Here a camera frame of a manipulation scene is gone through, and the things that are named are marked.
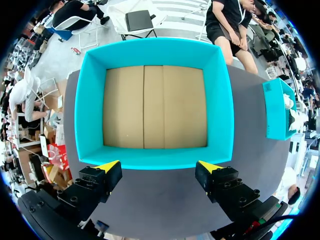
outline gray table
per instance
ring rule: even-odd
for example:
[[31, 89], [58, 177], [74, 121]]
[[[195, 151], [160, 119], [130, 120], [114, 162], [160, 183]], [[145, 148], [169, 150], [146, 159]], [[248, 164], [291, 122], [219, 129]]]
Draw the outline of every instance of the gray table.
[[[277, 188], [286, 165], [290, 141], [266, 138], [265, 80], [228, 66], [234, 104], [232, 166], [265, 201]], [[73, 178], [88, 164], [79, 162], [75, 144], [74, 108], [79, 72], [70, 75], [64, 102], [64, 133]], [[90, 101], [90, 93], [83, 96]], [[88, 116], [88, 124], [94, 124]], [[123, 178], [106, 203], [91, 218], [110, 226], [108, 232], [142, 240], [184, 238], [210, 232], [230, 223], [218, 204], [212, 204], [195, 179], [195, 169], [122, 170]]]

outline black shorts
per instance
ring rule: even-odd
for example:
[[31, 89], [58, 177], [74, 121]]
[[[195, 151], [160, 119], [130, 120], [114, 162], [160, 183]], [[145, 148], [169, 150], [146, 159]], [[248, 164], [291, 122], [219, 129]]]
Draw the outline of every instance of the black shorts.
[[[219, 26], [219, 24], [214, 24], [214, 25], [210, 25], [206, 27], [206, 35], [207, 38], [213, 43], [215, 44], [215, 40], [218, 37], [224, 37], [224, 32], [222, 31], [221, 27]], [[233, 44], [230, 40], [230, 47], [231, 47], [231, 52], [232, 55], [235, 56], [237, 52], [239, 52], [239, 50], [241, 49], [239, 46]]]

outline cyan box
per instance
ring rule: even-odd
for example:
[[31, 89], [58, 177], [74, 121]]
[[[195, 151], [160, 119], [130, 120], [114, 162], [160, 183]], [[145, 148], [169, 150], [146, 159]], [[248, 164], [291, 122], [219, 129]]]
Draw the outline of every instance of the cyan box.
[[286, 109], [284, 94], [293, 101], [292, 109], [297, 111], [294, 90], [280, 78], [262, 84], [266, 110], [266, 137], [288, 140], [297, 130], [289, 131], [289, 109]]
[[[133, 149], [104, 146], [103, 103], [108, 69], [152, 65], [203, 70], [207, 147]], [[212, 44], [178, 38], [143, 38], [91, 49], [83, 60], [74, 111], [80, 162], [102, 165], [120, 160], [123, 169], [169, 170], [194, 168], [198, 160], [218, 164], [232, 158], [234, 104], [231, 84], [221, 49]]]

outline lanyard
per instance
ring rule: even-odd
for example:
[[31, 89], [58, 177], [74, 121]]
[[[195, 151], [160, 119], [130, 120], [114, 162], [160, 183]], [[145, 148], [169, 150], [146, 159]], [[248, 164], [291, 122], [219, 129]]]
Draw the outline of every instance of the lanyard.
[[242, 23], [242, 21], [245, 19], [246, 10], [244, 10], [244, 11], [242, 12], [242, 10], [241, 10], [241, 5], [240, 5], [240, 0], [238, 0], [238, 5], [239, 5], [239, 11], [240, 11], [240, 15], [241, 15], [241, 21], [239, 22], [239, 24], [240, 24], [240, 23]]

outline person sitting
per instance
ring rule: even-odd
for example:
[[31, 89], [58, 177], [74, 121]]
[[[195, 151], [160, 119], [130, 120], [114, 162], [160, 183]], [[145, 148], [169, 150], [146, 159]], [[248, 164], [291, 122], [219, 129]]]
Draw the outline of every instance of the person sitting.
[[292, 167], [284, 169], [281, 182], [273, 195], [289, 205], [295, 204], [299, 199], [300, 188], [297, 187], [297, 174]]
[[[25, 76], [30, 76], [29, 67], [25, 68]], [[2, 101], [2, 110], [11, 113], [13, 120], [17, 119], [17, 108], [19, 104], [22, 105], [22, 112], [24, 113], [24, 118], [27, 122], [32, 122], [41, 118], [45, 118], [45, 122], [48, 121], [50, 117], [50, 110], [45, 112], [34, 111], [34, 107], [40, 107], [41, 102], [37, 102], [36, 95], [31, 91], [32, 89], [37, 92], [37, 86], [35, 81], [33, 81], [33, 86], [29, 86], [27, 80], [24, 78], [18, 81]]]
[[267, 43], [270, 43], [275, 38], [272, 26], [265, 23], [257, 15], [252, 16], [249, 25], [260, 40], [266, 40]]
[[[105, 5], [108, 0], [102, 0], [95, 3], [85, 4], [78, 0], [68, 1], [64, 3], [62, 0], [55, 0], [49, 7], [49, 11], [54, 13], [53, 27], [57, 27], [65, 20], [77, 16], [83, 19], [92, 20], [95, 16], [100, 19], [100, 24], [104, 25], [109, 19], [109, 16], [104, 17], [104, 12], [98, 5]], [[89, 24], [88, 21], [78, 20], [73, 25], [67, 27], [65, 30], [74, 31], [84, 28]]]
[[226, 64], [231, 65], [236, 56], [247, 72], [258, 74], [247, 45], [247, 27], [254, 10], [251, 0], [213, 0], [206, 13], [206, 32], [208, 39], [221, 48]]

